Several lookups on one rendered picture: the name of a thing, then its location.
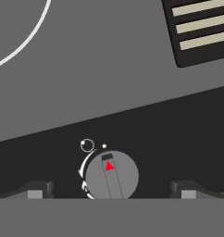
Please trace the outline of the grey hob knob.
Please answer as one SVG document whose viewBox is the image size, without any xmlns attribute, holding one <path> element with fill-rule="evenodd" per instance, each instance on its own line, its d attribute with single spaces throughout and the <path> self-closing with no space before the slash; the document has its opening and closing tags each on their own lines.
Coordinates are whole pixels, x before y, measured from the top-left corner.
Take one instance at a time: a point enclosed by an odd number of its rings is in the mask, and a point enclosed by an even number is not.
<svg viewBox="0 0 224 237">
<path fill-rule="evenodd" d="M 93 158 L 85 181 L 95 199 L 128 199 L 138 186 L 139 171 L 130 156 L 111 150 Z"/>
</svg>

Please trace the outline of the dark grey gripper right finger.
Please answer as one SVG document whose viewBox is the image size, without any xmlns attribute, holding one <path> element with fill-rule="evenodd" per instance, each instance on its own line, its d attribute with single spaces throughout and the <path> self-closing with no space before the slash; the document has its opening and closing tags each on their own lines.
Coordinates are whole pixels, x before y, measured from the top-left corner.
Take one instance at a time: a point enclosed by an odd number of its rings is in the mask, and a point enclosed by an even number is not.
<svg viewBox="0 0 224 237">
<path fill-rule="evenodd" d="M 195 181 L 173 181 L 170 184 L 171 198 L 178 199 L 210 199 L 224 198 L 224 192 L 212 192 Z"/>
</svg>

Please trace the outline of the grey hob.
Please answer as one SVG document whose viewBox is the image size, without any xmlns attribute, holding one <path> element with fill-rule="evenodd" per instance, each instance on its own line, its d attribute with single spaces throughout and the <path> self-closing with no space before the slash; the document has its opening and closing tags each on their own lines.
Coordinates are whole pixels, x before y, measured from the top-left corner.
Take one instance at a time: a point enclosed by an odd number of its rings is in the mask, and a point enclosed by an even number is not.
<svg viewBox="0 0 224 237">
<path fill-rule="evenodd" d="M 51 0 L 28 44 L 0 63 L 0 194 L 50 180 L 82 197 L 83 151 L 136 162 L 136 195 L 174 180 L 224 191 L 224 24 L 177 32 L 202 0 Z"/>
</svg>

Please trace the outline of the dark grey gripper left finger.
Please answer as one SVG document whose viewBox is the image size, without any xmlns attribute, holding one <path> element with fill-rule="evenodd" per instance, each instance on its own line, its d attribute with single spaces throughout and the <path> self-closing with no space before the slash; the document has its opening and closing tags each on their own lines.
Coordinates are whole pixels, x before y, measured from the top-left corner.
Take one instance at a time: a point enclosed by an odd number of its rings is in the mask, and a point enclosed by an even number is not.
<svg viewBox="0 0 224 237">
<path fill-rule="evenodd" d="M 51 199 L 54 197 L 52 181 L 29 181 L 15 191 L 0 194 L 0 198 Z"/>
</svg>

